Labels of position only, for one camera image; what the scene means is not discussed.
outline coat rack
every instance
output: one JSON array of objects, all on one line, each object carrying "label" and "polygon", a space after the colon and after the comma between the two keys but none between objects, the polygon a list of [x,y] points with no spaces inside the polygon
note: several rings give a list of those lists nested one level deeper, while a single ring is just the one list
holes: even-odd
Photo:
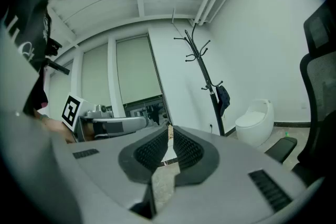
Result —
[{"label": "coat rack", "polygon": [[217,98],[216,98],[215,92],[213,91],[213,88],[212,88],[212,87],[217,87],[217,86],[221,85],[223,83],[223,81],[221,81],[217,85],[213,85],[213,83],[211,82],[209,73],[206,70],[206,67],[205,67],[203,59],[202,59],[202,56],[205,55],[205,53],[208,51],[208,48],[205,48],[205,47],[206,47],[206,45],[209,44],[210,40],[201,48],[200,51],[198,51],[198,49],[197,49],[197,47],[195,45],[195,42],[194,42],[194,30],[195,30],[195,27],[196,27],[196,24],[194,25],[191,37],[190,37],[188,31],[184,30],[184,32],[186,33],[187,37],[184,37],[184,38],[176,38],[176,37],[174,37],[174,39],[182,39],[182,40],[186,41],[190,45],[191,50],[193,51],[193,54],[187,55],[186,57],[188,58],[190,56],[193,56],[194,59],[192,59],[192,60],[188,60],[187,59],[185,61],[186,62],[192,62],[194,60],[197,60],[197,62],[199,64],[199,67],[201,68],[201,71],[203,73],[205,82],[206,82],[206,86],[204,88],[201,88],[201,89],[202,90],[209,90],[210,91],[210,97],[211,97],[212,105],[213,105],[214,110],[215,110],[219,133],[220,133],[220,135],[224,136],[225,133],[224,133],[223,121],[222,121],[222,118],[221,118],[221,116],[219,114]]}]

